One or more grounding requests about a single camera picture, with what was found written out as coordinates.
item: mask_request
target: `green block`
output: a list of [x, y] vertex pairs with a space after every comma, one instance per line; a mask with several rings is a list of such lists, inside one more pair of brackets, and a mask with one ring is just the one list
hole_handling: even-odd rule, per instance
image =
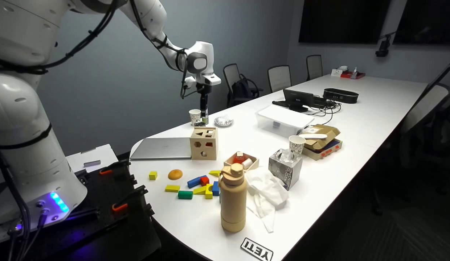
[[192, 199], [192, 192], [179, 191], [178, 192], [178, 199]]

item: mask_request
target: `toy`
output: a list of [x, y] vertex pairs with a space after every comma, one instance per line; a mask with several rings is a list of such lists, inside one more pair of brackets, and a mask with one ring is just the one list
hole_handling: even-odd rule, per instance
[[168, 173], [168, 179], [169, 180], [178, 180], [178, 179], [181, 179], [182, 177], [182, 172], [181, 170], [171, 170], [169, 173]]
[[213, 182], [211, 195], [213, 195], [213, 196], [219, 196], [219, 195], [220, 195], [220, 188], [219, 188], [219, 183], [217, 183], [217, 182]]
[[237, 164], [242, 164], [243, 167], [243, 173], [246, 173], [248, 170], [253, 170], [258, 167], [258, 159], [249, 156], [249, 154], [245, 154], [245, 153], [235, 153], [233, 156], [230, 156], [224, 163], [223, 166], [224, 167], [230, 167], [230, 164], [233, 163], [237, 163]]
[[220, 176], [220, 170], [211, 170], [211, 172], [208, 172], [208, 175], [213, 176], [213, 177], [219, 177]]
[[203, 176], [200, 176], [200, 177], [194, 177], [192, 180], [188, 180], [187, 182], [187, 189], [191, 189], [191, 188], [195, 188], [195, 186], [198, 186], [200, 185], [200, 179], [201, 179]]
[[200, 177], [200, 185], [201, 185], [201, 186], [208, 185], [208, 179], [207, 179], [207, 176]]
[[190, 201], [190, 199], [192, 199], [192, 192], [179, 191], [179, 192], [178, 192], [178, 199]]
[[211, 192], [210, 192], [210, 191], [205, 191], [204, 198], [205, 198], [205, 199], [211, 199], [211, 198], [213, 198]]
[[191, 160], [216, 160], [216, 128], [194, 128], [190, 150]]
[[149, 180], [156, 180], [156, 172], [149, 172]]
[[192, 191], [192, 195], [204, 195], [207, 188], [197, 188]]
[[179, 186], [165, 186], [165, 192], [176, 193], [179, 192]]

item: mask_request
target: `crumpled paper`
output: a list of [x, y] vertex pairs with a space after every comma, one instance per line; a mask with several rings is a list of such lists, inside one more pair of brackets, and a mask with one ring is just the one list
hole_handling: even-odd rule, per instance
[[269, 173], [248, 173], [248, 209], [256, 215], [268, 234], [274, 231], [275, 211], [281, 209], [287, 201], [287, 191], [282, 188], [282, 182]]

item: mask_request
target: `red block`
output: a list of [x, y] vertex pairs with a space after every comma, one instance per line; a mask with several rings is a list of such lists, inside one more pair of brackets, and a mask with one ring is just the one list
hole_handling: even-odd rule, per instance
[[207, 179], [207, 176], [203, 176], [203, 177], [200, 179], [200, 185], [201, 185], [201, 186], [208, 185], [208, 179]]

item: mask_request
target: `bottle cap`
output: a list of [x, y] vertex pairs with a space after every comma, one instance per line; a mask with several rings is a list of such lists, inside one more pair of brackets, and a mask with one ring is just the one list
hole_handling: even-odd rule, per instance
[[240, 177], [242, 176], [242, 166], [240, 164], [230, 164], [230, 172], [229, 175], [232, 177]]
[[224, 175], [221, 176], [221, 182], [226, 185], [226, 186], [239, 186], [243, 183], [243, 177], [242, 176], [229, 176], [229, 175]]

